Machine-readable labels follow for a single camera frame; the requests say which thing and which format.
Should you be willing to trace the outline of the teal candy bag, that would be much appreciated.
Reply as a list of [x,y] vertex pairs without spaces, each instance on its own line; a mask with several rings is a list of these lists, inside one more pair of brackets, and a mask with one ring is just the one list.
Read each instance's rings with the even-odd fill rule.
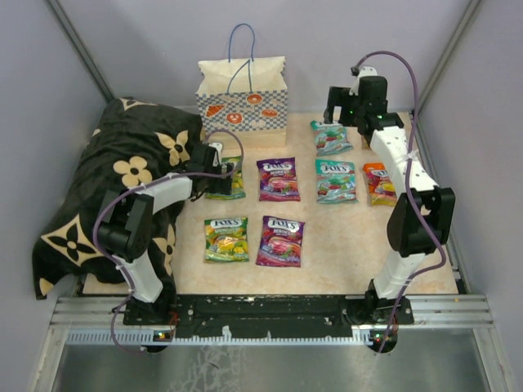
[[316,202],[356,203],[355,165],[328,159],[315,160]]
[[316,120],[311,121],[317,156],[341,154],[353,149],[348,140],[347,129],[338,124],[327,124]]

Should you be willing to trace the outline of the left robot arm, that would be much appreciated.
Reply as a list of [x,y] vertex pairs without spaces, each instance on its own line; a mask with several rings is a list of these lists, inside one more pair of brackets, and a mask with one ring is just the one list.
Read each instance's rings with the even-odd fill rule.
[[166,207],[208,191],[227,191],[237,167],[222,162],[223,144],[197,145],[186,171],[169,172],[149,184],[128,190],[107,190],[92,231],[95,247],[112,260],[132,297],[143,302],[141,314],[154,324],[170,314],[169,303],[161,299],[163,284],[148,255],[153,217]]

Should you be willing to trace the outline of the checkered paper bag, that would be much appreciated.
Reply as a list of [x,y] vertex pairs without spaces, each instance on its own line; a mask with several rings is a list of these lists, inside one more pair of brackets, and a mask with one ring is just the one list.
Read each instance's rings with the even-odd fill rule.
[[203,75],[195,93],[206,132],[226,129],[248,148],[284,147],[288,127],[288,86],[284,80],[283,56],[255,58],[252,62],[253,91],[236,83],[230,94],[227,84],[249,58],[201,60]]

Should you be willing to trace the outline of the green candy bag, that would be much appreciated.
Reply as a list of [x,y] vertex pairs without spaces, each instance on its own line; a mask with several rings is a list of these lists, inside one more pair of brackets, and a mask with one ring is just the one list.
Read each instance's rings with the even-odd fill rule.
[[[239,163],[239,156],[222,159],[222,170],[228,172]],[[226,178],[225,185],[217,185],[213,189],[215,193],[206,193],[205,198],[215,200],[236,200],[246,197],[242,170],[238,169],[232,177]]]
[[249,262],[246,216],[208,219],[204,228],[206,263]]

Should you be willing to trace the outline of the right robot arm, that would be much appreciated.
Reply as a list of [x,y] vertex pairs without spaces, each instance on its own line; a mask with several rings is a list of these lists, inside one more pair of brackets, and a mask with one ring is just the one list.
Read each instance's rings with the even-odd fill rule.
[[324,120],[354,127],[381,159],[396,190],[397,202],[387,222],[391,250],[364,295],[361,317],[384,323],[397,308],[404,309],[405,290],[418,267],[449,237],[455,194],[440,187],[412,149],[400,115],[388,109],[388,82],[373,69],[357,75],[352,87],[329,88]]

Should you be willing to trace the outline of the purple candy bag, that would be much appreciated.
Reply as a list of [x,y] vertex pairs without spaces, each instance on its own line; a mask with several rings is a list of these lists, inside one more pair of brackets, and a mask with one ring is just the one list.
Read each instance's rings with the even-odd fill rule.
[[256,265],[300,268],[305,225],[302,221],[263,216]]
[[258,160],[257,169],[260,201],[301,201],[294,157]]

